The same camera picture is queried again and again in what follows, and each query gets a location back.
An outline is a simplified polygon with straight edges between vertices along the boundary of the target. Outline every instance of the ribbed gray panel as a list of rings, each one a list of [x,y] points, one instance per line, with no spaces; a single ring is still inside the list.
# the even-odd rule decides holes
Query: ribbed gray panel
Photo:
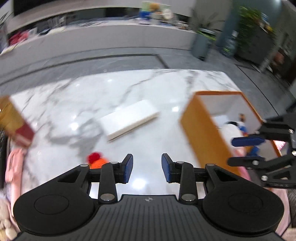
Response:
[[[276,234],[256,238],[234,237],[209,225],[195,206],[175,196],[124,195],[113,205],[99,208],[84,227],[58,237],[23,233],[17,241],[280,241]]]

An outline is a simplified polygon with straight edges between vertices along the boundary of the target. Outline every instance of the red pom-pom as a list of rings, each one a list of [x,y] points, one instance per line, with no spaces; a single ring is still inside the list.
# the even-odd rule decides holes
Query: red pom-pom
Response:
[[[87,156],[87,161],[89,164],[93,164],[96,160],[99,160],[100,158],[101,158],[101,153],[93,152],[92,154]]]

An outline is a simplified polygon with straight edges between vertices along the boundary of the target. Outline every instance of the pink toy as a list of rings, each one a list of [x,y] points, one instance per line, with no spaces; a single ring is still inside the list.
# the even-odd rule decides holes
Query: pink toy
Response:
[[[23,148],[12,150],[9,154],[6,164],[5,181],[11,183],[11,212],[13,215],[13,206],[15,201],[21,195],[22,186],[22,165],[24,162],[24,155],[27,151]]]

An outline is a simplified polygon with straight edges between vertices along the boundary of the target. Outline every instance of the circular black cover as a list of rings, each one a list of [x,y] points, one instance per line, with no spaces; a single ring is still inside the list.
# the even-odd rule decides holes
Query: circular black cover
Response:
[[[220,228],[237,234],[260,234],[275,230],[284,205],[274,193],[253,183],[228,182],[203,200],[206,216]]]
[[[75,185],[56,183],[25,193],[13,211],[23,231],[59,235],[85,224],[94,212],[94,202]]]

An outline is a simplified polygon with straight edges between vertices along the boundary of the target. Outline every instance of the stuffed animal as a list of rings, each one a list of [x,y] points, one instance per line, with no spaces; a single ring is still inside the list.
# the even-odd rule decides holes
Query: stuffed animal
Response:
[[[17,232],[10,222],[10,214],[7,202],[0,199],[0,241],[13,240],[17,236]]]

